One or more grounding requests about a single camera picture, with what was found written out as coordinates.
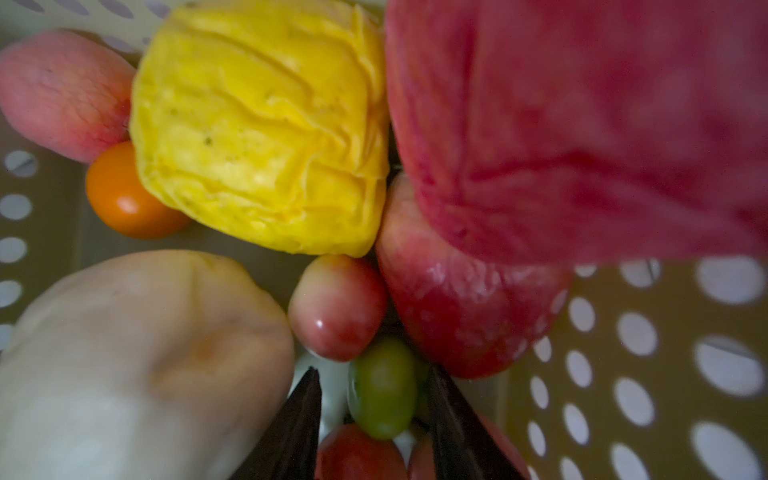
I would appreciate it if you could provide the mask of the light green plastic basket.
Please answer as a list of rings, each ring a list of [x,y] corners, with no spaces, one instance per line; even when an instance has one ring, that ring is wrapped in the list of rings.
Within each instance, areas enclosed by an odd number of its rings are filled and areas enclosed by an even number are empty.
[[[157,30],[186,2],[153,7],[145,1],[5,1],[1,51],[47,31],[71,31],[130,63],[136,70],[133,88]],[[397,174],[406,174],[387,82],[385,20],[390,2],[382,14],[361,5],[383,27],[389,173],[374,244],[365,255],[352,258],[370,260],[387,291],[387,310],[369,345],[381,336],[406,343],[416,358],[419,393],[421,372],[435,363],[407,334],[376,257],[389,187]],[[347,362],[319,357],[291,328],[291,295],[307,266],[323,255],[265,248],[183,212],[191,223],[174,234],[156,239],[122,235],[98,218],[86,196],[86,172],[97,159],[84,164],[41,147],[18,134],[1,112],[2,159],[24,153],[36,158],[35,172],[1,173],[1,237],[19,244],[17,253],[1,262],[1,359],[23,313],[67,276],[142,252],[188,250],[228,258],[247,271],[287,318],[294,370],[285,401],[309,367],[319,372],[322,411],[316,467],[324,459],[344,465],[369,459],[367,478],[404,476],[405,463],[393,441],[369,437],[350,414],[348,372],[358,356]],[[761,255],[641,257],[575,265],[509,264],[468,256],[510,266],[562,266],[573,272],[565,304],[548,332],[497,373],[501,382],[493,393],[499,403],[496,419],[525,458],[520,468],[525,477],[766,477],[767,250]],[[470,380],[450,377],[456,385]]]

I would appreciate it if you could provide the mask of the pink red pomegranate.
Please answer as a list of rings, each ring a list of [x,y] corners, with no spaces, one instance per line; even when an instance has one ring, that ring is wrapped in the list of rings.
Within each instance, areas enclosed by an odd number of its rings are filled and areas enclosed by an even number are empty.
[[[485,261],[767,250],[763,1],[392,1],[418,205]]]

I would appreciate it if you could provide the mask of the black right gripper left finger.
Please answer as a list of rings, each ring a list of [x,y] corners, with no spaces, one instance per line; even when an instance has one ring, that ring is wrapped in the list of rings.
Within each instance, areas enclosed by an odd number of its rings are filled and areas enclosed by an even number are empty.
[[[309,367],[230,479],[314,479],[321,411],[319,372]]]

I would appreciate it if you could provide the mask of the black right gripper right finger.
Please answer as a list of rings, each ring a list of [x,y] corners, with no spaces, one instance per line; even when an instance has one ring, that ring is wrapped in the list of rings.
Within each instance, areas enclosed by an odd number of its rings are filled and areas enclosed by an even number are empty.
[[[450,375],[432,365],[427,374],[430,436],[438,480],[523,480]]]

